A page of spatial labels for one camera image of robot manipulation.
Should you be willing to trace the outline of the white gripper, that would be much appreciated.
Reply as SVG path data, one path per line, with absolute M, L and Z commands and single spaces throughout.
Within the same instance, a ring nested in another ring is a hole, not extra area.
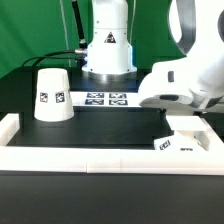
M 186 62 L 186 59 L 177 59 L 155 63 L 139 86 L 139 105 L 160 109 L 197 110 L 199 103 L 196 95 L 189 89 L 185 77 Z

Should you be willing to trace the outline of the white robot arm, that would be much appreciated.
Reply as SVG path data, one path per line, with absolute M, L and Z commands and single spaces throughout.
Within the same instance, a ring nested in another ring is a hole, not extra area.
M 126 0 L 92 0 L 93 40 L 83 75 L 102 81 L 132 77 Z M 171 0 L 168 25 L 181 59 L 157 62 L 138 89 L 142 107 L 208 110 L 224 99 L 224 0 Z

